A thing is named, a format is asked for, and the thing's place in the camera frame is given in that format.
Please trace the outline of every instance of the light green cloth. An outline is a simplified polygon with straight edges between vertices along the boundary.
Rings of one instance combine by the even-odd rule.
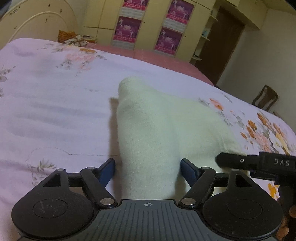
[[[199,102],[161,93],[130,77],[119,85],[118,139],[124,199],[177,199],[189,189],[180,160],[217,172],[220,152],[241,153],[231,130]]]

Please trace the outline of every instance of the silver rivet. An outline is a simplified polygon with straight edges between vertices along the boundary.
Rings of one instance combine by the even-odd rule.
[[[112,198],[103,198],[103,199],[101,200],[101,203],[102,203],[103,205],[109,206],[109,205],[112,205],[113,203],[115,203],[115,200],[112,199]]]
[[[195,203],[195,200],[193,198],[183,198],[181,201],[184,205],[193,205]]]

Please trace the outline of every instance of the wall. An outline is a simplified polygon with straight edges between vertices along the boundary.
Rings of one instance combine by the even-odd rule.
[[[10,8],[14,7],[16,4],[22,0],[12,0]],[[82,33],[84,14],[87,8],[88,0],[66,0],[72,7],[74,14],[77,18],[79,33]]]
[[[261,30],[246,28],[218,86],[251,103],[264,85],[279,100],[270,109],[296,131],[296,16],[269,9]]]

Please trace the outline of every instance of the gray gripper base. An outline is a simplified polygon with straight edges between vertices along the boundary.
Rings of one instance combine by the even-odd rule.
[[[63,241],[228,241],[209,230],[193,210],[178,208],[173,200],[123,200],[101,210],[83,231]],[[21,238],[19,241],[30,241]]]

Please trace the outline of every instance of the cream headboard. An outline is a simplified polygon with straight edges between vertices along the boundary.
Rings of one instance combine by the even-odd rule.
[[[59,30],[78,31],[75,14],[66,0],[23,0],[0,21],[0,49],[18,38],[56,41]]]

